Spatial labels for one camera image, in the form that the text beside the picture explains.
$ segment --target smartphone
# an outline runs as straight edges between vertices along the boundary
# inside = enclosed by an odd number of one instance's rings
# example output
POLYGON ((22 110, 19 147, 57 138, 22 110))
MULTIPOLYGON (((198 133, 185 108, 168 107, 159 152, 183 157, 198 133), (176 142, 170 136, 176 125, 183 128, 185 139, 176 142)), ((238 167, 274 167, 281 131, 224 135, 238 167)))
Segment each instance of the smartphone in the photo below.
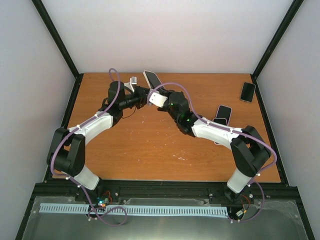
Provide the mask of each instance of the smartphone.
POLYGON ((155 87, 162 84, 160 79, 158 78, 157 74, 152 71, 143 71, 143 76, 149 86, 149 88, 154 89, 155 87))
POLYGON ((222 125, 228 126, 227 119, 225 119, 225 118, 214 118, 212 121, 217 124, 222 124, 222 125))
POLYGON ((229 125, 232 109, 231 107, 220 105, 216 112, 216 119, 226 119, 226 125, 229 125))
POLYGON ((245 82, 242 87, 240 100, 245 101, 247 103, 251 103, 254 99, 255 90, 256 85, 249 82, 245 82))

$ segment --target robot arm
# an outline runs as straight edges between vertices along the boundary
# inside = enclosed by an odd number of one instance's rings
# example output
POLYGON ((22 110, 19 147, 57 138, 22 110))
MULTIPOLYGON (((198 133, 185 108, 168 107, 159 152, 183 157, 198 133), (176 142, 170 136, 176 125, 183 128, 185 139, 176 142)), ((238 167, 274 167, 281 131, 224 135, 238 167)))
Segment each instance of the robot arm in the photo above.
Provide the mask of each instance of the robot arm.
MULTIPOLYGON (((95 119, 89 124, 84 124, 84 127, 80 127, 80 124, 70 129, 57 129, 52 139, 47 164, 51 164, 53 153, 62 139, 70 131, 78 128, 65 143, 65 146, 70 146, 69 150, 62 148, 58 152, 54 161, 54 169, 70 175, 87 189, 95 190, 100 178, 93 174, 85 165, 86 145, 101 132, 115 126, 123 116, 123 109, 132 107, 140 109, 147 103, 150 89, 137 86, 136 84, 136 79, 131 79, 130 83, 121 82, 120 92, 116 101, 107 112, 104 112, 116 96, 118 82, 112 82, 108 90, 108 98, 103 100, 102 107, 92 117, 95 119), (130 94, 125 95, 125 89, 129 89, 130 94)), ((240 193, 270 158, 270 151, 253 140, 209 125, 213 122, 204 117, 202 119, 205 122, 198 119, 190 111, 189 102, 182 92, 165 90, 164 88, 159 90, 160 92, 155 91, 151 95, 149 98, 150 102, 156 105, 159 111, 168 112, 182 133, 192 137, 211 140, 232 151, 236 170, 227 182, 227 186, 233 193, 240 193)), ((247 126, 244 129, 233 129, 262 140, 257 130, 252 126, 247 126)))
POLYGON ((200 120, 190 111, 189 102, 183 92, 160 89, 160 92, 155 91, 151 94, 149 101, 156 105, 159 111, 168 112, 182 133, 211 140, 232 151, 236 169, 227 186, 235 194, 243 190, 271 156, 271 152, 256 141, 212 125, 245 133, 263 141, 254 127, 233 128, 212 122, 205 117, 200 120))

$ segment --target black metal frame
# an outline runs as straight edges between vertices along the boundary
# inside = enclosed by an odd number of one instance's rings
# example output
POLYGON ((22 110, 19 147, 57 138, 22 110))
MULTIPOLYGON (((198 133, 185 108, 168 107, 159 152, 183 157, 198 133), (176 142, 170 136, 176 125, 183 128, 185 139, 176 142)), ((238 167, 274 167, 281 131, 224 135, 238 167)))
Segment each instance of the black metal frame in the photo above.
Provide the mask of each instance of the black metal frame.
MULTIPOLYGON (((281 24, 275 32, 270 44, 268 45, 265 53, 259 61, 253 74, 251 74, 251 80, 256 85, 256 96, 263 117, 263 121, 266 127, 266 131, 269 137, 271 147, 275 150, 278 161, 277 169, 281 179, 281 183, 261 183, 265 196, 270 196, 272 199, 281 200, 295 200, 300 212, 301 219, 304 224, 307 236, 310 240, 315 239, 312 229, 310 227, 305 208, 300 198, 300 194, 297 187, 289 186, 289 182, 284 170, 282 160, 280 158, 279 150, 276 144, 276 140, 268 119, 268 115, 261 97, 259 85, 257 82, 258 76, 262 72, 268 59, 279 43, 281 37, 288 28, 293 17, 297 13, 299 7, 304 0, 293 0, 290 8, 284 16, 281 24)), ((72 114, 73 107, 78 95, 78 91, 83 79, 84 74, 79 74, 75 64, 73 63, 62 39, 59 36, 57 29, 55 28, 44 4, 41 0, 32 0, 34 6, 39 12, 43 22, 48 28, 52 38, 54 39, 57 47, 63 55, 67 65, 69 66, 74 78, 75 83, 71 92, 69 102, 67 104, 65 114, 61 123, 64 128, 68 127, 68 123, 72 114)), ((113 194, 113 199, 123 200, 129 198, 187 198, 187 199, 209 199, 210 203, 219 203, 222 206, 234 207, 238 204, 232 204, 225 200, 225 198, 217 197, 215 195, 210 198, 210 193, 218 193, 222 190, 225 182, 158 182, 158 181, 127 181, 127 180, 102 180, 103 185, 110 189, 113 194)), ((252 185, 250 188, 251 193, 255 198, 261 197, 261 192, 257 186, 252 185)), ((50 169, 47 169, 44 180, 42 183, 37 183, 32 192, 29 204, 25 211, 22 223, 20 225, 16 240, 22 239, 23 233, 28 222, 28 218, 34 203, 34 199, 37 196, 74 196, 79 201, 86 201, 83 193, 77 186, 70 181, 64 179, 53 179, 50 173, 50 169)))

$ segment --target black smartphone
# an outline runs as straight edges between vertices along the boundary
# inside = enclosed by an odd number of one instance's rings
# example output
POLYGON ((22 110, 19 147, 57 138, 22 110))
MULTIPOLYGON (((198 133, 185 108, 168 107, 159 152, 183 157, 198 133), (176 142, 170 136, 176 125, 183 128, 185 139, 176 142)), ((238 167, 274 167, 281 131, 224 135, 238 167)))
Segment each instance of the black smartphone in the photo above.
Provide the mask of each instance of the black smartphone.
POLYGON ((245 82, 242 87, 240 100, 245 101, 247 103, 251 103, 254 99, 255 90, 256 85, 249 82, 245 82))
POLYGON ((143 71, 143 76, 148 83, 149 88, 154 89, 155 87, 162 84, 157 74, 152 71, 143 71))
POLYGON ((229 125, 232 109, 231 107, 220 105, 216 112, 216 119, 226 119, 226 125, 229 125))
POLYGON ((214 118, 213 122, 217 123, 217 124, 222 124, 222 125, 228 126, 227 119, 225 119, 225 118, 214 118))

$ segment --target wooden table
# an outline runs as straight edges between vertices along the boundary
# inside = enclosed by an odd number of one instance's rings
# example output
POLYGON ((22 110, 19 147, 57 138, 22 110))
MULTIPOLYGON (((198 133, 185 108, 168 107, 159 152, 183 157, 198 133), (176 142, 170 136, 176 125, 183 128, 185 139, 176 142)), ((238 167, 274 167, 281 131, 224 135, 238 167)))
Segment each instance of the wooden table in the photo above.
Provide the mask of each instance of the wooden table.
MULTIPOLYGON (((136 76, 147 87, 142 73, 121 73, 128 82, 136 76)), ((255 127, 269 144, 257 98, 241 101, 249 74, 159 73, 163 83, 177 82, 186 87, 198 114, 213 119, 219 105, 232 108, 230 126, 255 127)), ((75 101, 69 127, 93 116, 108 96, 111 80, 107 73, 86 73, 75 101)), ((167 89, 180 91, 177 86, 167 89)), ((124 110, 123 117, 133 109, 124 110)), ((86 146, 86 165, 103 179, 226 182, 235 170, 232 152, 212 141, 182 134, 166 112, 145 106, 115 127, 101 133, 86 146)), ((257 178, 260 182, 280 182, 276 166, 257 178)))

